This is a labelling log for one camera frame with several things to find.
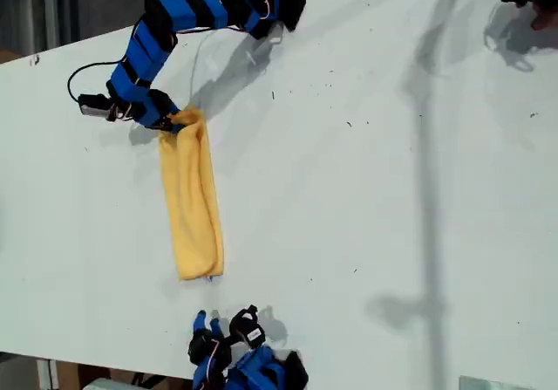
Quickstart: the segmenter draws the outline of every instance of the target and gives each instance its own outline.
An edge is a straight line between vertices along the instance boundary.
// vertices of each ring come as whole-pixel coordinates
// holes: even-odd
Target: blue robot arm
[[[106,84],[110,98],[79,95],[81,112],[109,121],[136,120],[148,128],[176,132],[181,127],[172,123],[170,115],[176,114],[178,107],[151,85],[177,45],[177,33],[235,25],[236,31],[262,38],[277,21],[293,31],[305,4],[306,0],[146,0],[145,14],[134,26],[126,54]]]
[[[198,366],[194,373],[194,390],[200,388],[225,390],[303,390],[308,383],[308,374],[296,352],[291,352],[285,361],[276,358],[273,350],[265,345],[265,332],[257,323],[257,308],[251,305],[240,311],[231,320],[227,338],[223,338],[221,329],[212,320],[212,331],[205,329],[203,318],[194,322],[194,338],[190,343],[190,359]],[[201,345],[201,333],[211,336]],[[211,344],[218,336],[221,349],[215,350]],[[230,346],[245,343],[250,351],[235,366],[228,370],[227,378],[223,370],[230,364]],[[192,348],[197,348],[198,355],[193,357]]]

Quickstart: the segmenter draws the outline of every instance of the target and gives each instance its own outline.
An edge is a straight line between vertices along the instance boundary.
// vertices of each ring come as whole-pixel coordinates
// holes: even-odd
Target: table surface
[[[532,16],[308,0],[262,43],[180,38],[155,87],[207,113],[212,283],[177,278],[153,133],[83,117],[65,90],[130,29],[2,65],[0,350],[188,377],[195,313],[256,304],[310,389],[554,389],[558,33]]]

